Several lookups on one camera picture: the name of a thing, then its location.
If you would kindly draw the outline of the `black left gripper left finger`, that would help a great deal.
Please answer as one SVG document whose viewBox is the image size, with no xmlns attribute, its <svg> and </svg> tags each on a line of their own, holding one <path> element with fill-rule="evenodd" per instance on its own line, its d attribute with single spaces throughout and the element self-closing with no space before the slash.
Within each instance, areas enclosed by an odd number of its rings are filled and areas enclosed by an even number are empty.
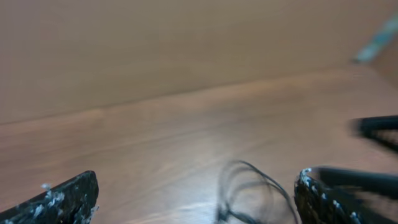
<svg viewBox="0 0 398 224">
<path fill-rule="evenodd" d="M 96 173 L 87 170 L 45 192 L 1 212 L 1 224 L 87 224 L 98 207 Z"/>
</svg>

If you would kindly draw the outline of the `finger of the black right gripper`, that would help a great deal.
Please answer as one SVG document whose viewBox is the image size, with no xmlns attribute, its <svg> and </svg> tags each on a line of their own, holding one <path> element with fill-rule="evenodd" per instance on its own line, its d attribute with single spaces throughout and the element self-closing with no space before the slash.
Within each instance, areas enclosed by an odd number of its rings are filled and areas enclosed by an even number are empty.
<svg viewBox="0 0 398 224">
<path fill-rule="evenodd" d="M 360 118 L 354 121 L 357 133 L 386 150 L 397 153 L 397 137 L 388 132 L 397 132 L 397 116 Z M 336 187 L 356 187 L 391 199 L 397 198 L 397 176 L 359 170 L 317 167 L 318 180 L 310 179 L 310 195 L 327 198 L 327 193 Z"/>
</svg>

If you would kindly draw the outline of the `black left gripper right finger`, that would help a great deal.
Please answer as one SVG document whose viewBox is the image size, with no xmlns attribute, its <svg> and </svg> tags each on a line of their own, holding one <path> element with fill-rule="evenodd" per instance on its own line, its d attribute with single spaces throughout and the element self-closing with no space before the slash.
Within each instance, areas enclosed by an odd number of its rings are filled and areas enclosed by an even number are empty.
<svg viewBox="0 0 398 224">
<path fill-rule="evenodd" d="M 370 206 L 372 196 L 395 200 L 395 176 L 318 166 L 301 170 L 295 181 L 303 223 L 394 223 Z"/>
</svg>

